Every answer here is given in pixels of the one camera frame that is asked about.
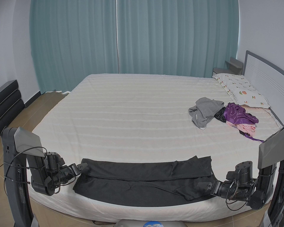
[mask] mattress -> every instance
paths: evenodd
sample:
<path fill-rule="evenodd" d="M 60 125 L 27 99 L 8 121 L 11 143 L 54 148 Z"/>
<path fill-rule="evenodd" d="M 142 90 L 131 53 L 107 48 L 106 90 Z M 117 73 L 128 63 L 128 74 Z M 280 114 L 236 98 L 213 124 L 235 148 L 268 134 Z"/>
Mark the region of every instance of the mattress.
<path fill-rule="evenodd" d="M 211 156 L 217 179 L 242 161 L 253 161 L 257 177 L 260 142 L 245 138 L 239 131 L 215 118 L 200 130 L 188 108 L 201 97 L 232 102 L 213 78 L 144 74 L 92 74 L 61 100 L 38 124 L 33 133 L 50 152 L 58 152 L 66 164 L 82 158 L 112 162 L 168 162 L 195 155 Z M 246 108 L 259 119 L 257 139 L 266 139 L 279 130 L 271 112 Z M 117 222 L 120 219 L 209 221 L 240 213 L 230 211 L 219 197 L 170 207 L 128 207 L 92 200 L 76 194 L 74 184 L 61 187 L 51 197 L 30 196 L 40 204 L 80 218 Z M 242 202 L 231 205 L 233 209 Z"/>

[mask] gray towel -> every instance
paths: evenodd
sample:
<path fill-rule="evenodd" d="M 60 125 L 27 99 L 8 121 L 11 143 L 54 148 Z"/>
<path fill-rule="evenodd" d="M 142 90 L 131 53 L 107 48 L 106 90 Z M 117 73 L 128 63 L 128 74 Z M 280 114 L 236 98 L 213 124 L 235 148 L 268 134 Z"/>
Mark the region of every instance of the gray towel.
<path fill-rule="evenodd" d="M 202 130 L 206 128 L 206 124 L 224 106 L 224 102 L 206 97 L 200 98 L 195 104 L 195 106 L 188 109 L 188 113 L 192 117 L 193 123 Z"/>

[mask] pink cloth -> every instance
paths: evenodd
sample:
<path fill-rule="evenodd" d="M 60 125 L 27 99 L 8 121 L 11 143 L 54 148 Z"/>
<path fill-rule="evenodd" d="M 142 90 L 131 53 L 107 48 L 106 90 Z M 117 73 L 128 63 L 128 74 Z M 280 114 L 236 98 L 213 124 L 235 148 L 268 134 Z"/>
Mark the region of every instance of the pink cloth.
<path fill-rule="evenodd" d="M 249 134 L 250 136 L 254 136 L 255 133 L 255 125 L 253 124 L 233 124 L 229 121 L 226 121 L 227 125 L 233 126 L 238 130 L 241 130 L 244 133 Z"/>

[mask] pillowcase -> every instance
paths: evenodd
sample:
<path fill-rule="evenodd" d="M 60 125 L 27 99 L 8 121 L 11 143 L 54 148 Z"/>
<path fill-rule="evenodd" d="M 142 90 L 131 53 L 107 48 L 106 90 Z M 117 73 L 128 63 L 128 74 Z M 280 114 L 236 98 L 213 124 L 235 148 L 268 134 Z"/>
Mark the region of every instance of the pillowcase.
<path fill-rule="evenodd" d="M 238 105 L 269 108 L 266 98 L 260 94 L 243 75 L 219 73 L 214 76 Z"/>

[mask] black leather headboard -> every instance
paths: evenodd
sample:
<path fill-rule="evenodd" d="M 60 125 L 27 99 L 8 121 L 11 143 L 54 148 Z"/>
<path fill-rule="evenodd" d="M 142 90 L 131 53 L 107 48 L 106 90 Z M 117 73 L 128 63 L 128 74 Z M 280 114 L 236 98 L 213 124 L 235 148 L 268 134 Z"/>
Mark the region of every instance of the black leather headboard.
<path fill-rule="evenodd" d="M 24 107 L 17 80 L 9 81 L 0 87 L 0 132 Z"/>

